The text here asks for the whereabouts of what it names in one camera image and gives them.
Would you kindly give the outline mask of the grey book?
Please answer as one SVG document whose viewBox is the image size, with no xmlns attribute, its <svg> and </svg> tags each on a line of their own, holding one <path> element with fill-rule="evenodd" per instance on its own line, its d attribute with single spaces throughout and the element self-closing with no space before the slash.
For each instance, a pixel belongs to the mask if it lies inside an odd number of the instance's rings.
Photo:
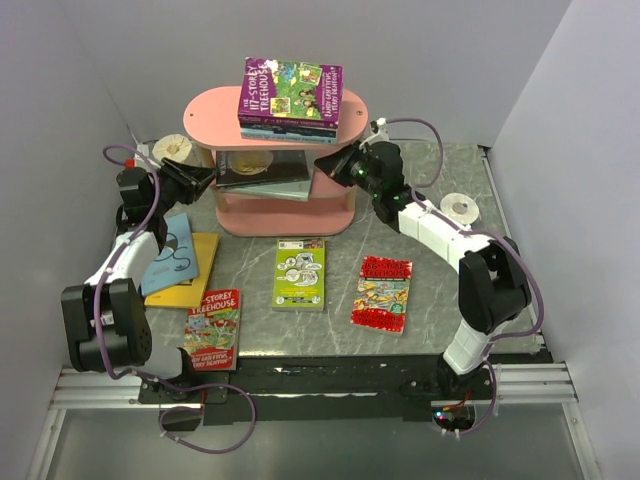
<svg viewBox="0 0 640 480">
<path fill-rule="evenodd" d="M 261 198 L 275 198 L 294 201 L 307 201 L 311 191 L 311 181 L 293 181 L 244 185 L 237 187 L 219 187 L 223 193 L 250 195 Z"/>
</svg>

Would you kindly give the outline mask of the black Moon and Sixpence book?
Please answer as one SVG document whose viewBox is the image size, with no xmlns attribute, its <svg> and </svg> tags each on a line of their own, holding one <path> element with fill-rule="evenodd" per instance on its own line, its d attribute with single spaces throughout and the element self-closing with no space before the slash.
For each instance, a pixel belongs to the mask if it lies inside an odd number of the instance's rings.
<svg viewBox="0 0 640 480">
<path fill-rule="evenodd" d="M 218 188 L 310 179 L 303 150 L 220 151 L 216 169 Z"/>
</svg>

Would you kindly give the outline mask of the Little Women book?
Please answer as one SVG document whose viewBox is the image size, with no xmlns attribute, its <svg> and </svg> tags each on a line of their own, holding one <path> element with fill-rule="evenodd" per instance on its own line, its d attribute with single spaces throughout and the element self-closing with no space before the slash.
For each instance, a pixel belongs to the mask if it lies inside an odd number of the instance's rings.
<svg viewBox="0 0 640 480">
<path fill-rule="evenodd" d="M 241 122 L 242 130 L 256 130 L 268 132 L 271 135 L 297 135 L 302 137 L 319 137 L 334 141 L 337 139 L 337 131 L 332 129 L 308 127 L 308 126 L 291 126 L 291 125 L 266 125 L 259 123 Z"/>
</svg>

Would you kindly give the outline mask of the blue 143-Storey Treehouse book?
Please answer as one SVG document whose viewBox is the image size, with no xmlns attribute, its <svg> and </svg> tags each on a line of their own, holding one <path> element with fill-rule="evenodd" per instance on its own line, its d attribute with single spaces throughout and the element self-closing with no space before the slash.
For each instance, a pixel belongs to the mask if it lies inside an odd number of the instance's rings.
<svg viewBox="0 0 640 480">
<path fill-rule="evenodd" d="M 301 144 L 318 144 L 318 145 L 336 145 L 338 143 L 336 137 L 322 137 L 322 136 L 306 136 L 299 134 L 277 134 L 268 131 L 258 130 L 242 130 L 240 133 L 243 139 L 247 140 L 260 140 L 260 141 L 273 141 L 273 142 L 285 142 L 285 143 L 301 143 Z"/>
</svg>

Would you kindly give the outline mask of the purple 117-Storey Treehouse book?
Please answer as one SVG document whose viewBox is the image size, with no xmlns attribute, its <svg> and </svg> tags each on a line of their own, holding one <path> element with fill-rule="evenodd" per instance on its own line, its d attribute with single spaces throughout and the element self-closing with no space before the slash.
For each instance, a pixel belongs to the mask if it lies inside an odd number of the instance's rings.
<svg viewBox="0 0 640 480">
<path fill-rule="evenodd" d="M 339 65 L 247 57 L 238 120 L 335 131 L 343 99 Z"/>
</svg>

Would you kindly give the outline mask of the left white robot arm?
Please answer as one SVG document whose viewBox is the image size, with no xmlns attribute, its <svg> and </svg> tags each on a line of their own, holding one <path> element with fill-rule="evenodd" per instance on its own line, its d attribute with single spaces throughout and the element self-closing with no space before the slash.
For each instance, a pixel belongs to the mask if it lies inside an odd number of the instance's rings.
<svg viewBox="0 0 640 480">
<path fill-rule="evenodd" d="M 106 373 L 114 380 L 134 374 L 162 384 L 177 402 L 196 394 L 198 377 L 188 353 L 181 347 L 154 345 L 140 285 L 167 244 L 167 211 L 198 200 L 215 175 L 212 168 L 168 159 L 150 169 L 126 163 L 117 175 L 121 205 L 112 251 L 94 275 L 61 294 L 67 347 L 76 371 Z"/>
</svg>

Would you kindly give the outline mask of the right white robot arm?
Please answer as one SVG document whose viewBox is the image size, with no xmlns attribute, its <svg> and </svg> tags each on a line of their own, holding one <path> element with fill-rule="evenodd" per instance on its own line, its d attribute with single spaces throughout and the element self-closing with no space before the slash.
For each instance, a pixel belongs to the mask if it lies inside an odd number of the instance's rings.
<svg viewBox="0 0 640 480">
<path fill-rule="evenodd" d="M 355 142 L 314 165 L 334 183 L 368 194 L 382 223 L 427 247 L 457 273 L 462 319 L 439 356 L 437 386 L 448 398 L 461 397 L 493 345 L 508 337 L 506 326 L 531 303 L 516 244 L 441 212 L 406 182 L 401 149 L 392 142 Z"/>
</svg>

